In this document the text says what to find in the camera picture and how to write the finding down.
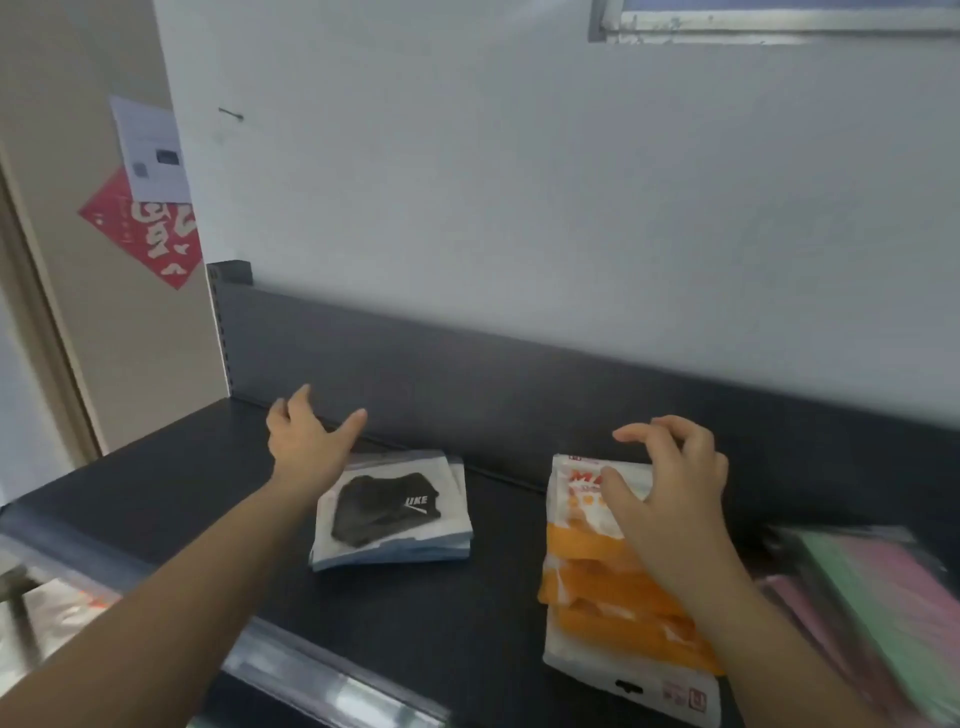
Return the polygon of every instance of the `stack of packages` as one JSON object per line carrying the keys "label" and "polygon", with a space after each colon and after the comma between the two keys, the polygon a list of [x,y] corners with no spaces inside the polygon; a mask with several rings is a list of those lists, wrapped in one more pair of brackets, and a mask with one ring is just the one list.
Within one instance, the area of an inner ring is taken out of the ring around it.
{"label": "stack of packages", "polygon": [[776,528],[771,600],[896,725],[960,725],[960,601],[905,528]]}
{"label": "stack of packages", "polygon": [[310,566],[466,559],[462,461],[436,450],[357,455],[317,504]]}
{"label": "stack of packages", "polygon": [[554,456],[540,585],[549,605],[543,660],[595,688],[716,728],[722,671],[683,607],[624,541],[600,493],[605,466],[637,497],[653,487],[649,465]]}

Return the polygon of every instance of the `face mask package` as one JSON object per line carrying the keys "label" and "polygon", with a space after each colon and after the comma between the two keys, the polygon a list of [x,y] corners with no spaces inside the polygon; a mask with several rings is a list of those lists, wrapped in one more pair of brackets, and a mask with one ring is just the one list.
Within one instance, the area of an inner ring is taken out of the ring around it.
{"label": "face mask package", "polygon": [[466,559],[463,462],[436,450],[357,455],[317,504],[310,566]]}
{"label": "face mask package", "polygon": [[634,495],[653,488],[649,465],[555,455],[547,486],[548,606],[543,661],[561,672],[679,720],[720,725],[723,674],[692,619],[645,571],[603,500],[601,470]]}

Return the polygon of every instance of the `left hand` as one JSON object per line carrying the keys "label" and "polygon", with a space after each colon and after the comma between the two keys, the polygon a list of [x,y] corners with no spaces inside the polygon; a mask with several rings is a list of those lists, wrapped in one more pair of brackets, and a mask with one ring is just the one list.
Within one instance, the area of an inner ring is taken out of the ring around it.
{"label": "left hand", "polygon": [[267,414],[267,447],[275,459],[273,480],[319,498],[344,471],[366,423],[367,410],[358,409],[339,429],[327,432],[313,414],[309,384],[298,389],[290,401],[275,401]]}

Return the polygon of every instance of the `transparent plastic packaging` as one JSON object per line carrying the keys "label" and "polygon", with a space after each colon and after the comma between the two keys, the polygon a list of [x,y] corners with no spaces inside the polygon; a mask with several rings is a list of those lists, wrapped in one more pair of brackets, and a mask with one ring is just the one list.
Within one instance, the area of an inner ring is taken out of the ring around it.
{"label": "transparent plastic packaging", "polygon": [[469,557],[473,529],[461,461],[438,450],[351,458],[317,504],[313,570]]}
{"label": "transparent plastic packaging", "polygon": [[777,527],[842,674],[899,725],[960,724],[960,601],[906,528]]}

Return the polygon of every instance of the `black face mask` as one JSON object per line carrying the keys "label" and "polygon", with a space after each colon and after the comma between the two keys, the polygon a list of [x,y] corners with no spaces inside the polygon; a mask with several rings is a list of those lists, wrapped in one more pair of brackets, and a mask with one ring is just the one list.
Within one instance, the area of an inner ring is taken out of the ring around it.
{"label": "black face mask", "polygon": [[422,473],[403,477],[358,475],[337,498],[331,535],[359,548],[440,517],[437,489]]}

